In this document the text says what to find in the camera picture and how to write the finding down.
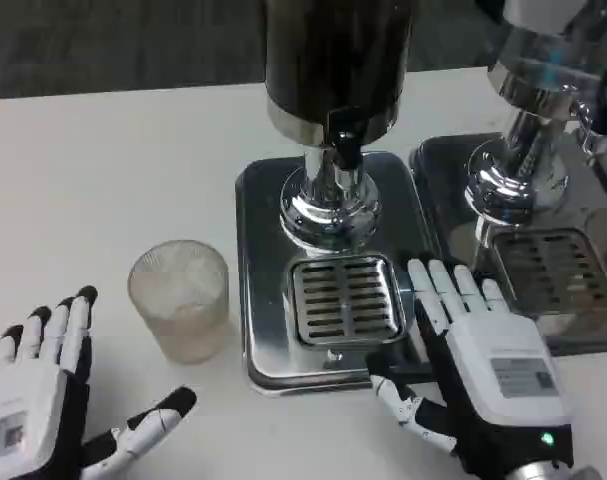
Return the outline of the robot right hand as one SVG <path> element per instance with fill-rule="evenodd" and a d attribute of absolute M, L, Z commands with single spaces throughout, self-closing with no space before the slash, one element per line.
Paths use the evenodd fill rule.
<path fill-rule="evenodd" d="M 407 262 L 414 321 L 443 401 L 416 393 L 381 352 L 374 395 L 404 430 L 478 479 L 567 479 L 572 419 L 547 342 L 513 312 L 496 280 L 430 255 Z"/>

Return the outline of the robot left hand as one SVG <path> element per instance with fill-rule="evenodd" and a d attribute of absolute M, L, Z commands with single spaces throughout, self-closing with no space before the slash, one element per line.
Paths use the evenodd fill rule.
<path fill-rule="evenodd" d="M 124 427 L 84 438 L 97 298 L 87 285 L 0 337 L 0 479 L 116 479 L 196 406 L 180 386 Z"/>

